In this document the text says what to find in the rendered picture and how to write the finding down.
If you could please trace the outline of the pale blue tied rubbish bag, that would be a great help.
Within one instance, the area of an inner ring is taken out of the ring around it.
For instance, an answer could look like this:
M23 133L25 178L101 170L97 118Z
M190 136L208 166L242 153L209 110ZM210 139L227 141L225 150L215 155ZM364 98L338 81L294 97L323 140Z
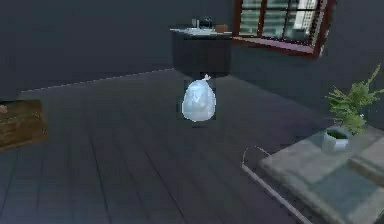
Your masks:
M181 111L183 116L192 122L210 120L216 110L216 95L208 81L211 77L206 74L202 79L191 82L184 94Z

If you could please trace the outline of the dark cabinet with pale top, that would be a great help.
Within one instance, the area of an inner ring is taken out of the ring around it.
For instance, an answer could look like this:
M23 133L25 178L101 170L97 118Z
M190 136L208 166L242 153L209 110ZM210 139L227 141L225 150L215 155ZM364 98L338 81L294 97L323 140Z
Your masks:
M198 28L173 28L173 67L193 79L206 74L212 78L229 74L231 66L230 34Z

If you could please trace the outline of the dark appliance on cabinet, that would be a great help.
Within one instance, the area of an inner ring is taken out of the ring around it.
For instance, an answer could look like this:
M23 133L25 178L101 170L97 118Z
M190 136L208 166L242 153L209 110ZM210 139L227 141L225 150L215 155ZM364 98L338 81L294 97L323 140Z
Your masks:
M192 20L192 26L194 28L200 28L200 29L212 29L213 28L213 21L211 17L205 16L205 17L194 17Z

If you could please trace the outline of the red framed window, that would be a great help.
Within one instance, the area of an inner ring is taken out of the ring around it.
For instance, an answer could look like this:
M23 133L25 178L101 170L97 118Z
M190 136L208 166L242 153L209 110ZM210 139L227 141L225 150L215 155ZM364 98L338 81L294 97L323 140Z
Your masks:
M318 58L336 0L234 0L236 42Z

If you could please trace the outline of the green house plant white pot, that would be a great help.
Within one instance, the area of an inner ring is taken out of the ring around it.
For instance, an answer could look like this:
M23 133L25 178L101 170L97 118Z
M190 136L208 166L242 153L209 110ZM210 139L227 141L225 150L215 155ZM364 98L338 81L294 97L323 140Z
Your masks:
M384 88L370 90L370 85L380 69L381 65L378 64L366 81L353 83L348 93L334 87L333 91L326 96L330 112L333 114L334 125L324 131L322 150L344 151L352 141L353 136L366 130L367 120L364 109L379 101L379 94L384 94Z

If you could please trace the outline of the brown wooden chest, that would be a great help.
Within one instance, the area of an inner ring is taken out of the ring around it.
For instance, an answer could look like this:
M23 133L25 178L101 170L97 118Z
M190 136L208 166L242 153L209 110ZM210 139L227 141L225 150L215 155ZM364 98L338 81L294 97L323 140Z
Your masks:
M47 138L47 119L40 100L1 102L0 152Z

